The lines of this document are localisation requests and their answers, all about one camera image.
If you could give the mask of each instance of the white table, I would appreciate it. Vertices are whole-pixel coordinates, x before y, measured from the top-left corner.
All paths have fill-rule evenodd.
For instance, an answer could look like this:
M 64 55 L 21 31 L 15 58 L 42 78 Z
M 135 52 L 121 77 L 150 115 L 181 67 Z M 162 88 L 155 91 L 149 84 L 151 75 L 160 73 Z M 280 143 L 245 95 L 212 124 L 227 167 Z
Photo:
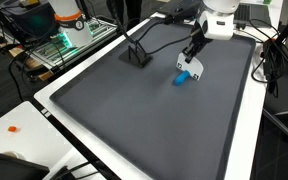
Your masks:
M 9 132 L 15 126 L 17 131 Z M 0 153 L 16 152 L 24 160 L 49 168 L 44 178 L 50 179 L 64 165 L 68 169 L 87 160 L 58 132 L 53 125 L 29 102 L 24 102 L 0 118 Z M 97 170 L 87 165 L 72 174 L 81 177 Z M 91 180 L 104 180 L 101 174 Z
M 242 2 L 256 3 L 252 0 L 243 0 Z M 270 17 L 273 26 L 278 26 L 278 21 L 281 13 L 283 0 L 273 0 L 269 6 Z M 134 33 L 137 29 L 147 23 L 148 20 L 143 21 L 137 27 L 129 31 L 129 34 Z M 262 35 L 247 27 L 247 32 L 252 33 L 260 38 Z M 264 29 L 270 35 L 274 34 L 271 29 Z M 100 158 L 112 171 L 114 171 L 122 179 L 140 180 L 150 179 L 145 173 L 137 169 L 133 164 L 128 162 L 125 158 L 111 149 L 92 132 L 88 131 L 73 118 L 63 112 L 57 107 L 49 97 L 64 84 L 69 82 L 72 78 L 80 74 L 84 69 L 89 67 L 108 51 L 122 42 L 125 38 L 120 37 L 113 41 L 102 50 L 89 57 L 87 60 L 76 66 L 71 71 L 39 91 L 35 94 L 35 99 L 39 101 L 49 112 L 51 112 L 64 126 L 66 126 L 77 138 L 79 138 L 98 158 Z M 256 65 L 259 62 L 260 45 L 257 46 L 256 52 L 253 56 L 253 63 Z M 262 114 L 262 107 L 266 88 L 265 85 L 254 82 L 251 77 L 250 68 L 249 76 L 246 81 L 243 99 L 239 111 L 239 116 L 236 124 L 236 130 L 232 142 L 229 162 L 226 171 L 226 180 L 244 180 L 249 179 L 252 162 L 255 152 L 259 124 Z

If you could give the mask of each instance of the dark gray work surface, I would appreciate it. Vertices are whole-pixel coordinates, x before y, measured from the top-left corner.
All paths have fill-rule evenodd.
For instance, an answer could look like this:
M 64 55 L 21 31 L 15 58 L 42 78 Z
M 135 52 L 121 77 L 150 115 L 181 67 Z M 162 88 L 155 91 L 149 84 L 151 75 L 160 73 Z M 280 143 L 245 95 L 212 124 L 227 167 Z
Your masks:
M 190 29 L 159 25 L 142 44 L 152 51 Z M 118 59 L 124 41 L 51 99 L 153 179 L 223 179 L 255 41 L 213 41 L 198 55 L 200 81 L 176 87 L 177 56 L 189 41 L 154 54 L 144 69 Z

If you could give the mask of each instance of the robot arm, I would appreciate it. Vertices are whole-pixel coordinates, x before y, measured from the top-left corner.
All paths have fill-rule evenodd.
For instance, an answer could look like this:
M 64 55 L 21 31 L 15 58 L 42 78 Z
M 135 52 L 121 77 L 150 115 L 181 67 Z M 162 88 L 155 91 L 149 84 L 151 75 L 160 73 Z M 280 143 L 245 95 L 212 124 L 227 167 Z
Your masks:
M 195 58 L 207 43 L 215 40 L 229 40 L 233 36 L 234 12 L 240 0 L 203 0 L 197 12 L 192 32 L 201 29 L 184 48 L 177 60 L 177 67 L 198 80 L 203 65 Z

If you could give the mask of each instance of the orange object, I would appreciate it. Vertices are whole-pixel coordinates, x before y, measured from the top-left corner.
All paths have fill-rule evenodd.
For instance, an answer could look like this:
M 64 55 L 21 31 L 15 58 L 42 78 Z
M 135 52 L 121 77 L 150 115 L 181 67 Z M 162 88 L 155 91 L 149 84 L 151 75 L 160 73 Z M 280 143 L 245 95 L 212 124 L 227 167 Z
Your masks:
M 71 20 L 79 18 L 81 15 L 82 13 L 81 11 L 79 11 L 76 14 L 73 14 L 71 16 L 59 16 L 57 14 L 54 14 L 54 17 L 57 21 L 71 21 Z
M 10 127 L 8 127 L 8 131 L 10 131 L 10 132 L 15 132 L 16 131 L 16 127 L 15 126 L 10 126 Z

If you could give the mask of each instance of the blue object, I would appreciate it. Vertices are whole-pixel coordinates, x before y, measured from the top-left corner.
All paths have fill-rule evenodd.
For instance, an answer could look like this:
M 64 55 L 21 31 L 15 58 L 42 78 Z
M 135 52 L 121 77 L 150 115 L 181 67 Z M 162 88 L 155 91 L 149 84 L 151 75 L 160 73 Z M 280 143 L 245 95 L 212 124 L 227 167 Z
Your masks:
M 185 79 L 190 77 L 190 73 L 188 71 L 183 71 L 180 75 L 176 77 L 174 80 L 175 86 L 180 86 L 184 83 Z

